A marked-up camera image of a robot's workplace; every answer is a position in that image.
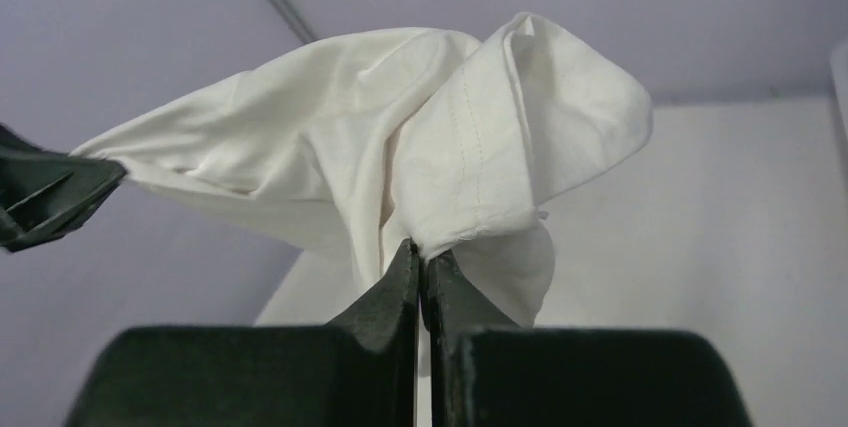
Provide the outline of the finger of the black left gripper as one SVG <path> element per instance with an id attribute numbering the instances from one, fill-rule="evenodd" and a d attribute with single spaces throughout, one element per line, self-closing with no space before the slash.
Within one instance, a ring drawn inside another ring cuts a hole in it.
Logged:
<path id="1" fill-rule="evenodd" d="M 1 247 L 19 252 L 80 229 L 127 170 L 33 145 L 1 127 Z"/>

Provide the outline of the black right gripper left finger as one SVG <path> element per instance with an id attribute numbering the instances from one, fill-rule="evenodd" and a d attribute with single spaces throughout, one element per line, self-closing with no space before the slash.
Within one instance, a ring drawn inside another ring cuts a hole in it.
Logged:
<path id="1" fill-rule="evenodd" d="M 70 426 L 412 426 L 420 257 L 331 321 L 289 327 L 152 326 L 97 357 Z"/>

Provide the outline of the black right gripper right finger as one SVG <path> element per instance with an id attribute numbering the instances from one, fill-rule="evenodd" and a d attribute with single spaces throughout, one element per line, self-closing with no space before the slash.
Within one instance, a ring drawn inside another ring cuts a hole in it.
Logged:
<path id="1" fill-rule="evenodd" d="M 681 330 L 524 328 L 451 252 L 420 275 L 437 426 L 747 426 L 718 351 Z"/>

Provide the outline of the white t shirt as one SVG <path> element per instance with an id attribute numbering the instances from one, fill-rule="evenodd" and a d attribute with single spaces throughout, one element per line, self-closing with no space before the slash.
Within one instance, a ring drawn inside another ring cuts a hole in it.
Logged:
<path id="1" fill-rule="evenodd" d="M 453 251 L 516 323 L 554 271 L 544 203 L 652 132 L 628 72 L 522 13 L 478 40 L 398 28 L 328 38 L 123 123 L 76 149 L 207 214 L 335 257 L 362 289 L 399 243 Z"/>

